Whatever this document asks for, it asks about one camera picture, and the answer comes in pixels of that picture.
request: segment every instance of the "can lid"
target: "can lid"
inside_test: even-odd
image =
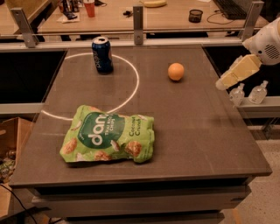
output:
[[[93,42],[97,45],[100,45],[100,44],[104,44],[106,42],[108,42],[108,38],[106,37],[97,37],[97,38],[94,38]]]

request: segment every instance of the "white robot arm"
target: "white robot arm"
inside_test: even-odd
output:
[[[255,36],[242,43],[251,54],[240,56],[217,80],[216,87],[225,90],[257,73],[261,64],[280,63],[280,17],[265,25]]]

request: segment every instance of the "snack bag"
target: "snack bag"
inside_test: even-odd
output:
[[[153,122],[150,116],[107,114],[79,106],[60,155],[66,162],[127,158],[142,163],[152,156]]]
[[[12,173],[15,170],[15,160],[5,159],[2,164],[0,164],[0,183],[9,182]]]

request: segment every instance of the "plastic bottle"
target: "plastic bottle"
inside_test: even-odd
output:
[[[64,11],[63,0],[58,0],[58,6],[61,13]]]
[[[235,106],[239,106],[244,99],[244,84],[240,83],[239,87],[233,88],[229,93],[229,100],[234,103]]]
[[[251,93],[248,96],[248,100],[254,104],[262,103],[263,99],[265,98],[266,94],[268,93],[266,86],[268,82],[266,80],[263,81],[261,86],[253,87]]]

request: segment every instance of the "soda can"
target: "soda can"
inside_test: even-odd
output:
[[[92,48],[97,72],[100,74],[109,74],[113,72],[111,44],[108,38],[94,38]]]

